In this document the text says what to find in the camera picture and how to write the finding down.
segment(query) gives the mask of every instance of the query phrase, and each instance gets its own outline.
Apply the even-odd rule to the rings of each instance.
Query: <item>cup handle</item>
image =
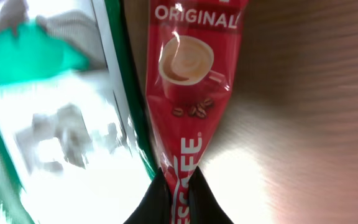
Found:
[[[218,85],[223,86],[224,88],[229,88],[226,81],[226,76],[222,73],[215,72],[214,70],[209,71],[210,80],[216,82]]]

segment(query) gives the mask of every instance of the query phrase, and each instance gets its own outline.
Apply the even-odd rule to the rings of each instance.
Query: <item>wooden surface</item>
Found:
[[[145,0],[126,1],[144,91]],[[251,0],[200,166],[234,223],[358,223],[358,0]]]

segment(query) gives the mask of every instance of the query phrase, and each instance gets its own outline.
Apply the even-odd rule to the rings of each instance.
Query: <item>coffee foam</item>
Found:
[[[213,53],[206,43],[192,38],[171,40],[163,50],[163,72],[182,83],[194,83],[204,77],[213,62]]]

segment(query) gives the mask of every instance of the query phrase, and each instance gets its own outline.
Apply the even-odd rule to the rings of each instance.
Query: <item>coffee cup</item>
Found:
[[[165,97],[179,105],[204,100],[211,85],[216,86],[225,79],[211,70],[213,62],[214,52],[202,40],[186,35],[169,40],[158,63]]]

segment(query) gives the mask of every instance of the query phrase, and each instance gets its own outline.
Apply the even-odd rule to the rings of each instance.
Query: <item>red packet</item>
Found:
[[[188,181],[230,98],[248,0],[150,0],[147,102],[172,194],[190,223]]]

